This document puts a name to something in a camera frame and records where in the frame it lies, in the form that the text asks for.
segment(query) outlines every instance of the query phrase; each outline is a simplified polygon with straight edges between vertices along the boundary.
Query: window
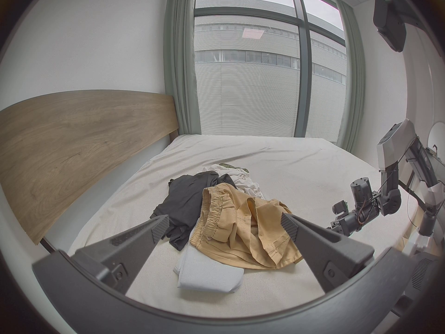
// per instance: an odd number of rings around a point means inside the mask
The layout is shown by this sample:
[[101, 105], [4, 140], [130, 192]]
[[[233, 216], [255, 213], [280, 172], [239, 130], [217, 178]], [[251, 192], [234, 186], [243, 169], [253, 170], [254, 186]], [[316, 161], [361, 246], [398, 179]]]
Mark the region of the window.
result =
[[[294, 0], [196, 0], [195, 70], [203, 134], [337, 141], [347, 62], [340, 14], [334, 3], [303, 2], [307, 26]], [[255, 16], [249, 8], [256, 9]], [[316, 31], [302, 46], [300, 26]], [[308, 53], [301, 60], [300, 48], [311, 50], [311, 66]], [[311, 69], [311, 94], [303, 96], [309, 98], [309, 110], [298, 109], [302, 67]]]

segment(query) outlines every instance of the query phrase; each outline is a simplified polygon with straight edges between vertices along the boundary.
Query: gray curtain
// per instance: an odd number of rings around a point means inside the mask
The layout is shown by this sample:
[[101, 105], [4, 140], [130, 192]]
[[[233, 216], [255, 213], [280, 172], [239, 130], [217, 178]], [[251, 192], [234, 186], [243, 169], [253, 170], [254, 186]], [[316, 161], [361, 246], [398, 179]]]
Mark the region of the gray curtain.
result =
[[337, 0], [346, 40], [347, 77], [344, 105], [337, 146], [351, 152], [357, 139], [363, 115], [365, 63], [359, 25], [353, 9]]
[[194, 0], [167, 0], [164, 19], [165, 93], [173, 95], [179, 134], [200, 134], [194, 68]]

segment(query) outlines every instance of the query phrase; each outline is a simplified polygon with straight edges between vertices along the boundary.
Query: mattress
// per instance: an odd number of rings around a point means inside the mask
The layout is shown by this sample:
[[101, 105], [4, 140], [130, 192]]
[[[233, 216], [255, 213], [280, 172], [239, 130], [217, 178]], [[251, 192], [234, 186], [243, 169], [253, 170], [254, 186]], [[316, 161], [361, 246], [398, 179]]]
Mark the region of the mattress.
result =
[[[369, 177], [373, 190], [381, 185], [378, 170], [323, 139], [182, 135], [114, 193], [82, 228], [69, 254], [147, 221], [167, 196], [170, 179], [221, 162], [248, 168], [266, 199], [276, 198], [323, 227], [334, 220], [333, 204], [344, 199], [353, 208], [352, 181]], [[380, 215], [351, 236], [373, 246], [375, 257], [401, 238], [408, 216], [415, 214], [415, 199], [403, 189], [401, 193], [396, 214]], [[126, 295], [175, 313], [227, 318], [288, 309], [324, 294], [304, 260], [280, 270], [245, 270], [235, 293], [180, 289], [173, 272], [180, 255], [167, 238], [161, 240]]]

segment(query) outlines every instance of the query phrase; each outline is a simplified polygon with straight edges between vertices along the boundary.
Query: building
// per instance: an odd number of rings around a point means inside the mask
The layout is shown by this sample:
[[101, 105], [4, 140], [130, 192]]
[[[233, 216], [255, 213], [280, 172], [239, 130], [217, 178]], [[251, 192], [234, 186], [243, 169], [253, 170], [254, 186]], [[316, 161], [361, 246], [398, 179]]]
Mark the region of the building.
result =
[[[196, 0], [196, 8], [260, 8], [295, 17], [290, 6], [263, 0]], [[344, 38], [343, 31], [308, 20]], [[335, 143], [346, 95], [346, 48], [311, 34], [312, 87], [307, 137]], [[203, 134], [293, 137], [300, 85], [299, 28], [254, 16], [197, 16], [197, 93]]]

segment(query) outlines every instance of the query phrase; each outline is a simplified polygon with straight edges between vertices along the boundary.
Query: clothes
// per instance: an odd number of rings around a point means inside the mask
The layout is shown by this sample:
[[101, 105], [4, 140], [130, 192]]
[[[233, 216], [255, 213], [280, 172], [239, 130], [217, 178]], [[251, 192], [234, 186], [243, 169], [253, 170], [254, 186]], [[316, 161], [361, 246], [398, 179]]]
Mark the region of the clothes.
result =
[[263, 193], [259, 189], [258, 183], [255, 183], [250, 178], [249, 172], [245, 168], [233, 168], [223, 166], [224, 164], [213, 164], [210, 167], [204, 167], [203, 171], [214, 170], [218, 172], [219, 175], [228, 174], [235, 183], [237, 189], [247, 193], [252, 197], [258, 197], [265, 199]]
[[223, 182], [235, 186], [229, 175], [219, 176], [215, 171], [182, 175], [170, 180], [167, 198], [153, 210], [150, 219], [164, 214], [169, 216], [170, 226], [165, 235], [175, 249], [181, 251], [189, 240], [199, 218], [203, 189]]
[[231, 164], [219, 164], [219, 165], [223, 166], [225, 168], [239, 168], [239, 169], [242, 169], [242, 170], [246, 171], [247, 173], [249, 173], [249, 170], [247, 168], [235, 167], [235, 166], [232, 166]]
[[215, 261], [190, 244], [173, 271], [179, 275], [178, 288], [223, 293], [235, 292], [244, 276], [244, 269]]
[[290, 210], [278, 200], [252, 198], [226, 183], [206, 188], [190, 243], [223, 264], [280, 269], [302, 259], [281, 226], [283, 212]]

